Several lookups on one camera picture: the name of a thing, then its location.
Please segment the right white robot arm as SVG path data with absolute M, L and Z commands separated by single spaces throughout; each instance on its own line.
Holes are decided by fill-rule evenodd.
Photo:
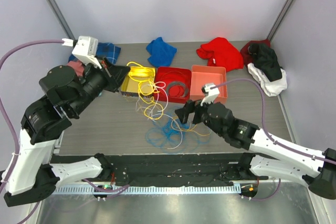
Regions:
M 335 199 L 335 150 L 314 150 L 274 136 L 255 124 L 233 116 L 223 104 L 187 101 L 175 110 L 182 124 L 193 114 L 193 124 L 203 123 L 226 143 L 251 151 L 249 161 L 237 166 L 242 179 L 267 176 L 306 186 L 312 193 Z

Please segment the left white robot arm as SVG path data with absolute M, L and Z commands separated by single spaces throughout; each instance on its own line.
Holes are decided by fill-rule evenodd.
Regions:
M 103 59 L 101 68 L 89 63 L 82 78 L 70 66 L 52 68 L 39 85 L 44 96 L 25 111 L 19 134 L 19 154 L 6 184 L 9 207 L 39 202 L 65 184 L 87 178 L 107 181 L 113 166 L 101 153 L 84 161 L 52 164 L 50 155 L 62 133 L 106 90 L 117 92 L 130 72 Z

